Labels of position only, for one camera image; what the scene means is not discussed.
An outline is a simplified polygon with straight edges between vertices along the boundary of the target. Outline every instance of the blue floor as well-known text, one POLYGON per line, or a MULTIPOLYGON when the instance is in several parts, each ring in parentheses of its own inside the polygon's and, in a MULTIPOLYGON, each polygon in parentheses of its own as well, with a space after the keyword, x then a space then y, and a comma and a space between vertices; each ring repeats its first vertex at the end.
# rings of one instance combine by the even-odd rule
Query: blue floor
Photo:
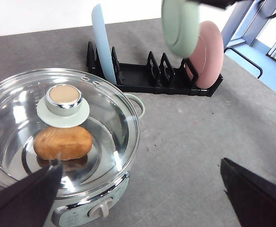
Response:
MULTIPOLYGON (((263 69, 263 75, 261 76, 260 80, 276 92, 276 62, 256 48, 250 47, 246 44, 236 46, 235 49, 263 69)), ((259 70, 244 60, 242 57, 231 50, 227 50, 226 55, 236 61, 253 76, 258 77, 259 70)))

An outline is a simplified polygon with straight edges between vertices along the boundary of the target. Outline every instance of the pink plate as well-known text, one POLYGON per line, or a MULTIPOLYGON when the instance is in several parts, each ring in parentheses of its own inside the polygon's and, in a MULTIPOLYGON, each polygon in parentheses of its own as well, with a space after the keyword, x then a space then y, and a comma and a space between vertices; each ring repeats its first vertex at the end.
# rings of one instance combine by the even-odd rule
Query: pink plate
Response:
MULTIPOLYGON (((211 21, 200 23, 200 34, 197 46, 190 56, 190 61, 199 74, 196 86, 209 88, 217 80, 223 64, 224 47, 219 28, 211 21)), ((188 66, 186 72, 190 79, 193 78, 188 66)))

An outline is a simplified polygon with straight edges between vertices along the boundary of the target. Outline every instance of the lid knob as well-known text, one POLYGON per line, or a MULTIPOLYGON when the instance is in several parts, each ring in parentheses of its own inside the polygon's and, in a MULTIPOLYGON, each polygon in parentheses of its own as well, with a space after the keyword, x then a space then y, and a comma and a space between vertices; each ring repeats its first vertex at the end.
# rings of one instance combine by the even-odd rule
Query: lid knob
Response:
POLYGON ((71 128, 83 123, 90 108, 81 92, 69 84, 58 84, 48 89, 37 104, 37 115, 56 128, 71 128))
POLYGON ((71 116, 81 106, 81 92, 74 86, 59 84, 51 87, 46 93, 46 105, 48 109, 58 116, 71 116))

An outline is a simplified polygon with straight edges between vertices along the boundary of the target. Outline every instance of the metal frame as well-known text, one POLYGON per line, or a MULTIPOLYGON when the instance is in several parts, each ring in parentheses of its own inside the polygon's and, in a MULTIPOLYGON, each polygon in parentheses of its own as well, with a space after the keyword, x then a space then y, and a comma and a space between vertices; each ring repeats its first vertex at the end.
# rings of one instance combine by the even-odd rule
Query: metal frame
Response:
POLYGON ((245 57, 243 54, 241 54, 239 51, 237 51, 236 49, 234 49, 232 47, 226 47, 224 49, 224 53, 227 50, 231 50, 231 51, 235 52, 237 55, 239 55, 240 57, 242 57, 243 59, 245 59, 246 61, 248 61, 250 64, 252 64, 254 67, 256 67, 260 71, 260 75, 257 77, 258 79, 260 79, 260 77, 263 74, 263 69, 259 65, 257 65, 256 63, 254 63, 253 61, 251 61, 250 59, 248 59, 247 57, 245 57))
POLYGON ((250 9, 250 6, 252 5, 252 3, 253 3, 253 0, 241 1, 241 2, 238 2, 235 8, 233 9, 232 14, 230 15, 228 21, 226 22, 222 30, 224 48, 226 48, 232 36, 235 34, 240 23, 242 22, 246 13, 250 9))
POLYGON ((259 0, 249 0, 237 3, 222 30, 224 48, 228 46, 230 41, 237 39, 242 39, 246 41, 247 45, 251 45, 257 38, 269 20, 267 17, 276 10, 276 0, 266 0, 261 4, 260 8, 258 8, 258 2, 259 0), (232 40, 237 30, 238 37, 232 40))

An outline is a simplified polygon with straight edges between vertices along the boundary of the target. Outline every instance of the wall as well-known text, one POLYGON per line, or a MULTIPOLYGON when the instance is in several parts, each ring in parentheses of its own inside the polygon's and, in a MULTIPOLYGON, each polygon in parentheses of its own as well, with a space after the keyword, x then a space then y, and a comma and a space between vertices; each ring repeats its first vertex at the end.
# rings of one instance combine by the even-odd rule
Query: wall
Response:
MULTIPOLYGON (((97 3, 106 23, 161 17, 161 0, 0 0, 0 36, 91 25, 97 3)), ((232 10, 202 5, 200 21, 222 30, 232 10)))

